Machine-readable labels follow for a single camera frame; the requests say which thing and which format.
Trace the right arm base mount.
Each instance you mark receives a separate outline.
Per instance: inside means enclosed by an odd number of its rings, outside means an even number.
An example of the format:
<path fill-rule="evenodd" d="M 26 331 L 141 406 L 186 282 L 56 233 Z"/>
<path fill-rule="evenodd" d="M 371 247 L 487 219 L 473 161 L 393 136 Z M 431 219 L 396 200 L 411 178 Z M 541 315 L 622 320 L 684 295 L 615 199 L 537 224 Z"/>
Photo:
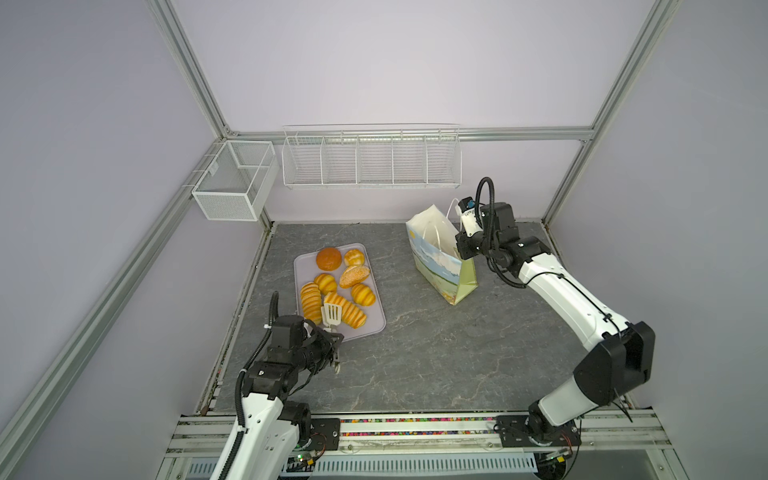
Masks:
<path fill-rule="evenodd" d="M 537 415 L 508 414 L 496 417 L 493 427 L 505 448 L 570 447 L 581 445 L 579 428 L 573 420 L 552 426 Z"/>

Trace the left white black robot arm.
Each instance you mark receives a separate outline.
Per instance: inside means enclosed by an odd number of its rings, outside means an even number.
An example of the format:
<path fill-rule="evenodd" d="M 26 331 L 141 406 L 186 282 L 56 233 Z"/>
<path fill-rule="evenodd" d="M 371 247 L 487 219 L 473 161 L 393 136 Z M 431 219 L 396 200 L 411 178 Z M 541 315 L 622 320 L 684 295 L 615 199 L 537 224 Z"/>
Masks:
<path fill-rule="evenodd" d="M 238 372 L 236 417 L 214 479 L 277 479 L 290 454 L 311 438 L 306 403 L 289 399 L 306 371 L 333 364 L 343 335 L 297 315 L 271 318 L 267 333 Z"/>

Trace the lavender plastic tray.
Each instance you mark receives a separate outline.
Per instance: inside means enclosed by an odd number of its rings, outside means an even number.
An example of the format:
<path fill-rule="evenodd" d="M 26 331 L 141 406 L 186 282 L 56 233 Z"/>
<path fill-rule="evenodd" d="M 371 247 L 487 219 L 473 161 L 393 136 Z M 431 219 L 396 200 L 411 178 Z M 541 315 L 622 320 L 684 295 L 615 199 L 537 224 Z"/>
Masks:
<path fill-rule="evenodd" d="M 336 249 L 340 252 L 341 257 L 344 257 L 349 251 L 359 251 L 363 256 L 363 265 L 369 269 L 369 275 L 359 284 L 351 286 L 350 288 L 342 288 L 340 285 L 341 277 L 343 272 L 348 268 L 348 265 L 344 260 L 341 260 L 339 267 L 335 270 L 323 270 L 317 265 L 316 261 L 319 251 L 304 253 L 297 256 L 293 260 L 297 312 L 299 314 L 304 313 L 303 302 L 301 300 L 302 288 L 306 284 L 313 283 L 318 275 L 328 274 L 334 279 L 337 285 L 335 294 L 344 298 L 346 300 L 346 305 L 351 305 L 353 307 L 352 310 L 349 308 L 345 309 L 343 314 L 349 313 L 356 315 L 354 320 L 347 320 L 346 316 L 343 315 L 341 323 L 334 327 L 335 331 L 344 335 L 344 341 L 350 342 L 355 339 L 382 332 L 386 326 L 386 317 L 366 247 L 362 243 L 351 243 L 336 246 Z M 357 289 L 359 293 L 366 293 L 367 296 L 373 295 L 373 302 L 369 304 L 369 301 L 366 301 L 366 305 L 358 303 L 353 295 L 353 289 Z"/>

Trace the yellow twisted fake bread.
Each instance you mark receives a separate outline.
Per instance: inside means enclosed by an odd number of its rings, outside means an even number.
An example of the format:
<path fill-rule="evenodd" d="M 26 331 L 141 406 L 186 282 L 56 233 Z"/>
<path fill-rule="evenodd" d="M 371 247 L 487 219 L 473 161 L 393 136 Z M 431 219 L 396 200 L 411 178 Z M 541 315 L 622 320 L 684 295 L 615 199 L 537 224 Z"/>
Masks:
<path fill-rule="evenodd" d="M 352 300 L 359 306 L 369 307 L 376 303 L 377 297 L 373 290 L 363 283 L 358 283 L 351 287 L 350 294 Z"/>

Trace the brown round fake bun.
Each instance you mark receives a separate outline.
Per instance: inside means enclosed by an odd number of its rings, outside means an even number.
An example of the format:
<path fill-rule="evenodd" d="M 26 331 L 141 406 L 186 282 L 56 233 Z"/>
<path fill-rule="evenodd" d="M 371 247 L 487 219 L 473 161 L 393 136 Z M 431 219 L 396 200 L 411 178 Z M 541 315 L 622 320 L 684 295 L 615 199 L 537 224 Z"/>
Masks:
<path fill-rule="evenodd" d="M 327 247 L 317 253 L 315 263 L 320 270 L 331 272 L 342 265 L 343 256 L 337 248 Z"/>

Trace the yellow striped fake bread roll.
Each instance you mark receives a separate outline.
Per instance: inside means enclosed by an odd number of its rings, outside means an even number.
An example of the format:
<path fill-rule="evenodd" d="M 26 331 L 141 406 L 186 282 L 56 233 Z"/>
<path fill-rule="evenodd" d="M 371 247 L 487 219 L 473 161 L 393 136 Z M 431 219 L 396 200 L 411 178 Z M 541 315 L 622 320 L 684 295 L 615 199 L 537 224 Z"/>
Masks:
<path fill-rule="evenodd" d="M 314 283 L 317 285 L 320 293 L 325 296 L 329 293 L 335 293 L 338 289 L 338 284 L 335 277 L 330 273 L 321 273 L 314 278 Z"/>

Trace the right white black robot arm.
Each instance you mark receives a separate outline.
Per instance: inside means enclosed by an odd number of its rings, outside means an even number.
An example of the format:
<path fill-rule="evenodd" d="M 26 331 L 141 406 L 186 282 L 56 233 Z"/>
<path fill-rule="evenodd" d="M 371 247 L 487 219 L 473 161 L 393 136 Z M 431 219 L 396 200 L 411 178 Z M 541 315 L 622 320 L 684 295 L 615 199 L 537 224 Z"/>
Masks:
<path fill-rule="evenodd" d="M 528 410 L 525 428 L 532 442 L 547 445 L 577 417 L 604 407 L 649 381 L 655 333 L 632 323 L 589 292 L 561 264 L 546 243 L 519 234 L 512 208 L 498 202 L 459 201 L 458 252 L 481 255 L 507 285 L 537 293 L 571 328 L 586 351 L 571 376 Z"/>

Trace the sesame fake bread roll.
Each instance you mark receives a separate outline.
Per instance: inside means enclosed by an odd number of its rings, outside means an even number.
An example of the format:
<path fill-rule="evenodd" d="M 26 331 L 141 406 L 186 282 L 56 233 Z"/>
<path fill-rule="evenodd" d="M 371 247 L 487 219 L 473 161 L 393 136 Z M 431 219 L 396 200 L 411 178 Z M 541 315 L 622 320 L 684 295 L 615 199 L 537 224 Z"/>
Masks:
<path fill-rule="evenodd" d="M 339 287 L 349 289 L 364 282 L 370 276 L 370 269 L 365 265 L 353 265 L 344 270 L 339 279 Z"/>

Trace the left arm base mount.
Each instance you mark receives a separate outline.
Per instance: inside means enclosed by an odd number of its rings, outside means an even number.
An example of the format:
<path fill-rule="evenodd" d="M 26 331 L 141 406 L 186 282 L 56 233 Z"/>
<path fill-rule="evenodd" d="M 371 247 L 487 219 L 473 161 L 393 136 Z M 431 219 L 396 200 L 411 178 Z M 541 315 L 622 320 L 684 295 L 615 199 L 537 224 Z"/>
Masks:
<path fill-rule="evenodd" d="M 338 417 L 313 417 L 309 428 L 299 429 L 295 451 L 336 451 L 341 440 L 341 419 Z"/>

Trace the long ridged fake bread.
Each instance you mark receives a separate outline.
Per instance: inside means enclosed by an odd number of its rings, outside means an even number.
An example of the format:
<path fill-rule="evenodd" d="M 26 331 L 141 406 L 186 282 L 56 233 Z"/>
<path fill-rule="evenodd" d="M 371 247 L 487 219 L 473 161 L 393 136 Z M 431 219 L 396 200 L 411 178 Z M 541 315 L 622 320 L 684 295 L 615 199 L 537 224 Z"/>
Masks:
<path fill-rule="evenodd" d="M 356 304 L 337 293 L 327 294 L 324 297 L 324 303 L 340 306 L 341 321 L 349 327 L 357 329 L 367 321 L 367 315 Z"/>

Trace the printed paper gift bag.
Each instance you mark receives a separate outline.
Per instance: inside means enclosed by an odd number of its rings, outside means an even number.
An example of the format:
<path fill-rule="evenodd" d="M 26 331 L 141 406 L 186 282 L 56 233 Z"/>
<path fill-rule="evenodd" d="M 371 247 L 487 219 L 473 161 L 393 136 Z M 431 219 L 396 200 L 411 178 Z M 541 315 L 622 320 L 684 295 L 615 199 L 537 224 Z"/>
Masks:
<path fill-rule="evenodd" d="M 474 260 L 459 255 L 459 231 L 435 205 L 411 217 L 406 230 L 417 270 L 450 305 L 478 287 Z"/>

